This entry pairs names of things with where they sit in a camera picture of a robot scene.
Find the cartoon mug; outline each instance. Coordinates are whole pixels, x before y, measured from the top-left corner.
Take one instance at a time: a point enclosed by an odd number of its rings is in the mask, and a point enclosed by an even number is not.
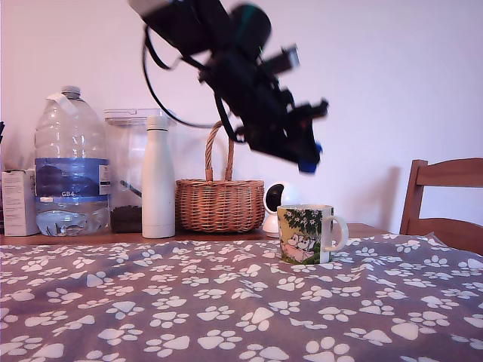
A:
[[[281,258],[292,264],[319,264],[330,261],[332,251],[342,249],[349,239],[343,218],[334,216],[328,205],[284,205],[277,207]],[[332,226],[342,230],[340,241],[332,245]]]

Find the mug handle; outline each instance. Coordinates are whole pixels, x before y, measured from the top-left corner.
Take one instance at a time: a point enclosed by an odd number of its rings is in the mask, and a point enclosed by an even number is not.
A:
[[[336,221],[337,224],[340,225],[340,229],[342,230],[342,238],[340,239],[339,243],[335,244],[334,246],[324,247],[324,251],[338,251],[342,249],[349,240],[349,228],[347,227],[346,221],[339,216],[323,216],[322,217],[322,228],[324,227],[324,221],[330,225],[331,221]],[[332,235],[329,233],[329,243],[332,244]]]

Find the security camera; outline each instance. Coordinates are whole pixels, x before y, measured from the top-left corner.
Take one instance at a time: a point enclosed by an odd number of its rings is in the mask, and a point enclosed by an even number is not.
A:
[[[274,183],[263,196],[263,206],[269,213],[263,223],[263,230],[271,238],[278,238],[278,217],[277,207],[282,205],[293,205],[300,202],[299,192],[290,183]]]

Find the water bottle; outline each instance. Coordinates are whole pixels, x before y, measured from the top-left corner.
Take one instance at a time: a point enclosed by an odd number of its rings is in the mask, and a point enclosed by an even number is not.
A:
[[[168,148],[168,118],[147,118],[148,143],[143,159],[143,237],[174,236],[174,194],[176,182]]]
[[[35,132],[35,208],[43,235],[98,232],[109,223],[109,168],[103,124],[65,86],[47,98]]]

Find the blue part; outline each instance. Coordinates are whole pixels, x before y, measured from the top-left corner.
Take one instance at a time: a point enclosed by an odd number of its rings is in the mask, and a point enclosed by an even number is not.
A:
[[[318,153],[323,153],[322,146],[320,143],[316,143]],[[317,164],[309,162],[307,160],[299,160],[299,171],[304,173],[315,173],[317,170]]]

